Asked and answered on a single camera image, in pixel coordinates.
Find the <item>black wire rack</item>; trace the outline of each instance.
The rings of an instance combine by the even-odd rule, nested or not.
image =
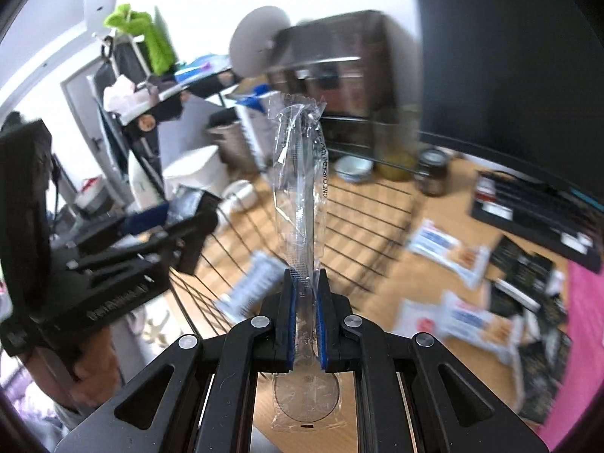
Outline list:
[[[283,261],[271,187],[262,177],[253,184],[257,203],[230,219],[224,217],[223,230],[206,240],[196,275],[172,273],[176,304],[191,329],[204,338],[232,327],[214,302],[247,274],[254,251]],[[359,313],[380,281],[388,278],[418,212],[421,197],[401,186],[410,184],[384,179],[352,184],[330,177],[321,264],[331,290],[348,296]]]

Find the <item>human hand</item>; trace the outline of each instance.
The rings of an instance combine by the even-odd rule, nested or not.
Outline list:
[[[58,404],[76,408],[76,404],[96,407],[109,400],[120,386],[120,372],[111,345],[111,330],[101,329],[80,344],[82,355],[73,372],[80,379],[70,390],[64,390],[55,380],[42,356],[34,350],[26,367],[46,395]]]

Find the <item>black screen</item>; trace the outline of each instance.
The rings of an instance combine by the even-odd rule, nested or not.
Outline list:
[[[419,0],[421,139],[604,202],[604,49],[572,0]]]

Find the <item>silver screw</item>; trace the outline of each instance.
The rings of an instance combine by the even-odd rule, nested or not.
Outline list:
[[[197,337],[194,335],[183,335],[178,339],[178,346],[180,349],[192,349],[197,345]]]
[[[161,260],[161,257],[157,254],[149,254],[145,257],[145,260],[152,264],[157,264]]]
[[[422,347],[430,347],[434,343],[434,337],[422,332],[421,334],[416,335],[416,343]]]
[[[344,318],[344,325],[348,327],[360,327],[363,319],[358,315],[349,315]]]
[[[267,316],[258,315],[252,319],[252,327],[265,328],[270,322],[271,319],[269,319]]]

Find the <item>pink cloth item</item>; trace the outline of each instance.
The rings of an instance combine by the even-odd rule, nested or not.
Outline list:
[[[599,275],[569,261],[569,337],[564,382],[539,436],[550,451],[564,439],[604,383],[604,270]]]

